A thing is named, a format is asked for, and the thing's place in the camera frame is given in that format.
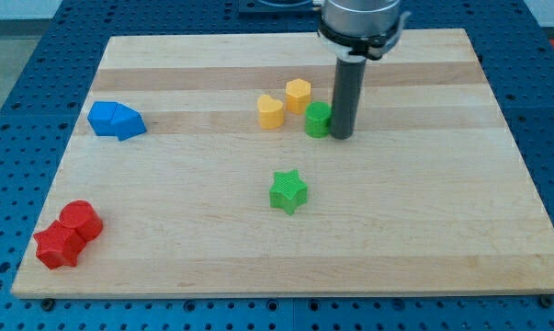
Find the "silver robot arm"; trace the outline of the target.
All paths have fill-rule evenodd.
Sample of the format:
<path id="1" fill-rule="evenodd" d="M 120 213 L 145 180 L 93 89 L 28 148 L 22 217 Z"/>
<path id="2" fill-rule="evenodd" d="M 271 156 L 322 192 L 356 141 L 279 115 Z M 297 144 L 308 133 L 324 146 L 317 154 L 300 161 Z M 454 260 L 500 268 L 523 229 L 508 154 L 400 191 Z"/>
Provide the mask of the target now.
<path id="1" fill-rule="evenodd" d="M 325 0 L 318 37 L 339 60 L 380 60 L 401 38 L 409 11 L 401 0 Z"/>

